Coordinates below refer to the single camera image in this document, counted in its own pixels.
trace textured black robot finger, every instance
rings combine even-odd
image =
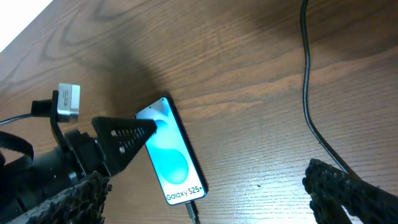
[[[81,184],[61,191],[9,224],[104,223],[101,214],[106,195],[112,187],[108,182],[109,177],[93,172]]]
[[[398,197],[363,180],[311,159],[303,185],[311,195],[310,208],[319,224],[351,223],[341,206],[364,224],[398,223]]]

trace wood grain surface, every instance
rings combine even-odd
[[[1,119],[58,83],[81,85],[80,119],[133,118],[171,92],[209,185],[202,223],[315,223],[311,158],[335,164],[302,109],[300,0],[54,0],[0,54]],[[314,123],[370,184],[398,194],[398,1],[310,0]],[[48,119],[1,126],[56,146]],[[9,160],[18,155],[3,151]],[[168,206],[141,150],[111,183],[106,223],[191,223]]]

